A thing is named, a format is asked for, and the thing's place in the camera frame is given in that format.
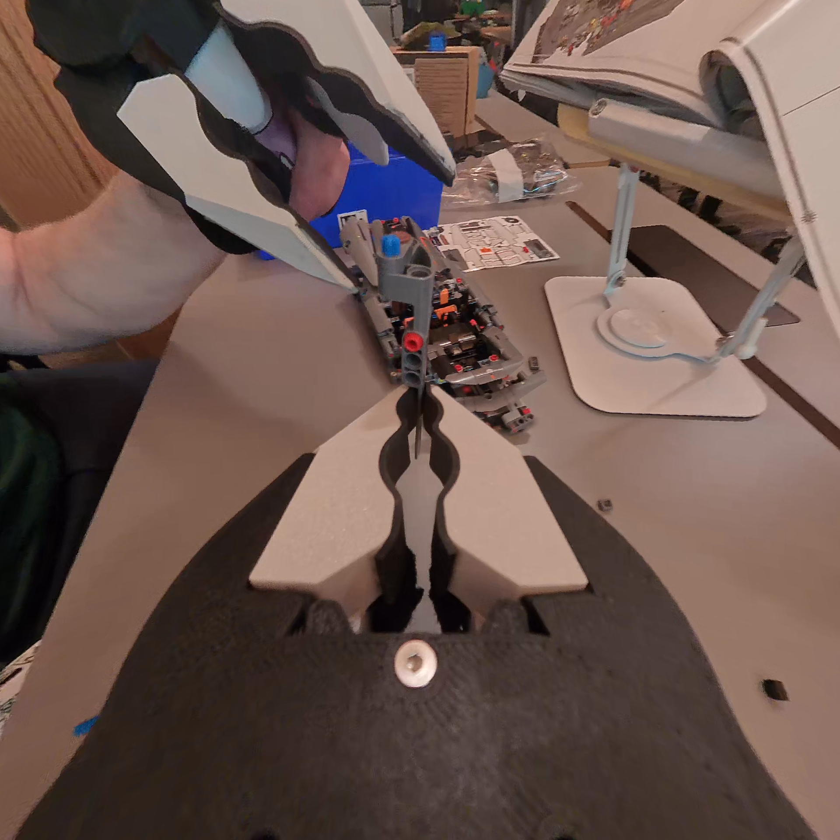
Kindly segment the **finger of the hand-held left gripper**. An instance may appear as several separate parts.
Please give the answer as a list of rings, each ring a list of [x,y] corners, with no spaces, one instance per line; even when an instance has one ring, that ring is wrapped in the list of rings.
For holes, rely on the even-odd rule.
[[[396,151],[441,183],[455,161],[435,118],[359,2],[223,1],[257,78],[378,165]]]
[[[355,293],[349,268],[325,239],[282,197],[269,197],[246,161],[207,137],[193,93],[181,78],[140,81],[118,116],[181,188],[189,208],[289,266]]]

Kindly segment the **cardboard box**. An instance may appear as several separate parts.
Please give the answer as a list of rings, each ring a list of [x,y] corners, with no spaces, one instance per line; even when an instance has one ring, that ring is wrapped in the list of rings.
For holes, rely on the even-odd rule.
[[[454,46],[431,51],[393,46],[391,52],[402,66],[412,69],[414,87],[443,134],[458,140],[478,130],[479,47]]]

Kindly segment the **clear bag of lego parts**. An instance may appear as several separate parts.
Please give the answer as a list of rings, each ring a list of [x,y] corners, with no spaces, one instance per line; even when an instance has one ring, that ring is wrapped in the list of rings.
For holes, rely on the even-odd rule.
[[[580,188],[580,179],[546,136],[515,143],[498,140],[475,147],[457,163],[443,204],[452,208],[553,200]]]

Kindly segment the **white sticker sheet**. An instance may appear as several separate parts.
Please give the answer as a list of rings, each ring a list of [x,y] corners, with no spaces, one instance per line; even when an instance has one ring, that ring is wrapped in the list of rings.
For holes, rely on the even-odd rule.
[[[495,216],[426,230],[444,261],[463,272],[559,259],[558,253],[519,216]]]

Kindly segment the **person's green shirt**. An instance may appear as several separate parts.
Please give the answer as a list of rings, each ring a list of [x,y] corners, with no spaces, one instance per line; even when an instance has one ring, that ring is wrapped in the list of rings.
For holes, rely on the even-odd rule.
[[[64,461],[36,391],[49,382],[47,369],[2,373],[3,665],[32,644],[41,630],[60,548]]]

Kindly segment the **person's left forearm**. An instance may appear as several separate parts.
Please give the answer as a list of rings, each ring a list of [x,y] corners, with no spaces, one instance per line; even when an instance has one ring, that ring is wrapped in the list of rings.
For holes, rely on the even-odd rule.
[[[143,333],[226,260],[175,199],[124,173],[84,211],[1,231],[1,351],[40,355]]]

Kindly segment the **lego car model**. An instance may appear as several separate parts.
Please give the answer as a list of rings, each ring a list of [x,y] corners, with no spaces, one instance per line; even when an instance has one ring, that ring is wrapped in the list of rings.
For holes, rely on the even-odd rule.
[[[412,261],[434,274],[432,318],[427,336],[426,385],[437,385],[484,423],[510,434],[534,422],[526,396],[546,381],[535,356],[526,357],[507,336],[499,312],[464,272],[445,262],[410,217],[367,223],[346,219],[342,245],[354,262],[355,295],[381,346],[391,381],[405,385],[402,372],[402,314],[409,308],[380,293],[377,251],[385,234],[416,241]]]

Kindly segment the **grey lego blade assembly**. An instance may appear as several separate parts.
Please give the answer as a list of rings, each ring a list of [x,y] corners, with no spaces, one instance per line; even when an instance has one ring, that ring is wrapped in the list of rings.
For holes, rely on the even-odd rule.
[[[416,392],[414,455],[421,454],[424,396],[427,377],[427,336],[432,318],[435,274],[425,262],[412,261],[414,239],[403,240],[397,234],[384,234],[377,260],[379,289],[390,303],[409,308],[402,314],[402,378]]]

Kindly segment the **person's left hand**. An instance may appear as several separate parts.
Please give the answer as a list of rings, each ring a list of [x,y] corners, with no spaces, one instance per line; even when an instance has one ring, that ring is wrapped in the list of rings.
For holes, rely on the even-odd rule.
[[[311,222],[333,209],[350,169],[350,153],[340,137],[322,132],[298,110],[279,101],[255,138],[290,164],[289,205],[297,213]]]

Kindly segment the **nested blue storage bins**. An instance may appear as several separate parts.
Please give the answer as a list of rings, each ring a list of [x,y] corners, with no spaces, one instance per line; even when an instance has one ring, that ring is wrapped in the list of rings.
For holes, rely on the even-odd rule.
[[[386,166],[351,143],[348,149],[350,168],[341,195],[328,213],[309,221],[332,248],[343,247],[341,228],[349,217],[373,222],[409,216],[424,230],[438,225],[443,183],[393,148]]]

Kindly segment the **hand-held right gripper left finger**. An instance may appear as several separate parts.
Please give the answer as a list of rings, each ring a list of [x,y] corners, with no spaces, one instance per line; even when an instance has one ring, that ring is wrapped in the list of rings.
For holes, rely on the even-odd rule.
[[[396,483],[411,464],[417,390],[402,386],[323,443],[308,460],[248,578],[369,614],[376,632],[408,625],[422,598]]]

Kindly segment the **dark table hatch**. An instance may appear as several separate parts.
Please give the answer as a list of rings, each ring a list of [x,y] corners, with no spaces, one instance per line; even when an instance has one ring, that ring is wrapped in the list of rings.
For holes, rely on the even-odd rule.
[[[628,261],[685,287],[720,333],[733,333],[774,264],[646,187],[635,200]]]

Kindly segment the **instruction booklet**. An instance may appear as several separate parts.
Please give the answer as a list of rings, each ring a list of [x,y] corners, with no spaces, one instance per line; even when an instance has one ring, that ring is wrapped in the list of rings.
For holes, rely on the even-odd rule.
[[[548,2],[500,74],[627,154],[782,203],[839,316],[839,2]]]

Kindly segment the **wooden pillar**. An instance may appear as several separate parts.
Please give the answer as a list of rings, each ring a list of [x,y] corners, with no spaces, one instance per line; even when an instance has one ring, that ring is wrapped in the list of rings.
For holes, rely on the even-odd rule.
[[[74,215],[116,168],[82,134],[34,44],[23,1],[1,2],[1,204],[14,228]]]

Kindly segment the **white book stand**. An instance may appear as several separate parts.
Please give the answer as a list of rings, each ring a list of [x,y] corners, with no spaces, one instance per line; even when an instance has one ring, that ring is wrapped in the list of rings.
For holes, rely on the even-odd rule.
[[[572,140],[606,147],[621,162],[604,277],[557,276],[545,284],[575,394],[586,405],[627,415],[750,419],[766,405],[750,383],[767,313],[805,257],[797,235],[752,299],[733,334],[714,323],[681,284],[627,275],[640,172],[682,168],[725,190],[782,205],[784,190],[766,143],[601,98],[584,112],[558,107]]]

